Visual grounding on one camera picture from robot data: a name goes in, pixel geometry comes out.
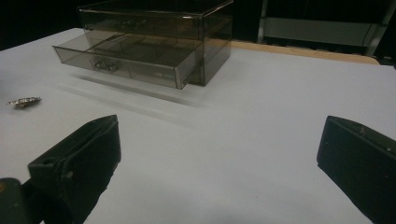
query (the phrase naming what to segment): drawer front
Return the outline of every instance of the drawer front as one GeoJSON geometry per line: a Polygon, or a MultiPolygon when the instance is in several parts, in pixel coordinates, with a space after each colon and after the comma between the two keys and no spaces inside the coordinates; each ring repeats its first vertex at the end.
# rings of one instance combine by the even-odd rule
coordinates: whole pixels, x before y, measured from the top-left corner
{"type": "Polygon", "coordinates": [[[200,20],[186,16],[159,17],[80,11],[84,29],[115,31],[136,35],[159,35],[199,39],[200,20]]]}
{"type": "Polygon", "coordinates": [[[202,55],[198,41],[98,31],[54,48],[62,63],[177,89],[186,85],[202,55]]]}

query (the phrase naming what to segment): transparent plastic drawer box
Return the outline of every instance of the transparent plastic drawer box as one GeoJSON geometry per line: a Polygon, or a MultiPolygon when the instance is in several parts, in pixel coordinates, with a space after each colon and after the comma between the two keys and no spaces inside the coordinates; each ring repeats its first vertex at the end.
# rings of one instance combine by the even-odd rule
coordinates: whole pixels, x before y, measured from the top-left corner
{"type": "Polygon", "coordinates": [[[230,56],[233,1],[108,1],[78,8],[85,34],[54,47],[62,63],[183,89],[230,56]]]}

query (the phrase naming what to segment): white surface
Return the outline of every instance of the white surface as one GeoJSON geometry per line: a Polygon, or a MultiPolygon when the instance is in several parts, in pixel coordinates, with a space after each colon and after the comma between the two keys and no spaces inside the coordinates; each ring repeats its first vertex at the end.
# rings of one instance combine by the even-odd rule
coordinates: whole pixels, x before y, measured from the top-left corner
{"type": "Polygon", "coordinates": [[[122,161],[86,223],[370,223],[316,156],[328,115],[396,139],[393,68],[233,49],[179,91],[61,64],[51,46],[81,34],[0,51],[0,176],[26,181],[30,161],[117,114],[122,161]]]}

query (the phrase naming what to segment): small metal object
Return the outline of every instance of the small metal object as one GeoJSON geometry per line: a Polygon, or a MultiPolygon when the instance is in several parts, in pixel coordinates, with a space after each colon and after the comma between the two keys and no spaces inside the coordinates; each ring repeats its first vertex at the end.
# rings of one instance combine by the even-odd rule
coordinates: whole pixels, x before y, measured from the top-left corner
{"type": "Polygon", "coordinates": [[[19,100],[7,102],[7,105],[27,106],[29,104],[36,103],[40,100],[41,100],[40,97],[21,98],[19,100]]]}
{"type": "Polygon", "coordinates": [[[110,64],[110,63],[104,63],[104,62],[98,62],[95,64],[95,67],[99,70],[107,70],[108,73],[114,73],[117,71],[119,68],[115,64],[110,64]]]}

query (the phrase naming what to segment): drawer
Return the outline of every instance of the drawer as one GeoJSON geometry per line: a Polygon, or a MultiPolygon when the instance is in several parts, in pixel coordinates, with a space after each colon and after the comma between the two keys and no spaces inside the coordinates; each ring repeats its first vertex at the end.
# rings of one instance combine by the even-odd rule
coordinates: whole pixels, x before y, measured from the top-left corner
{"type": "Polygon", "coordinates": [[[65,64],[182,89],[200,64],[203,44],[95,30],[54,48],[65,64]]]}

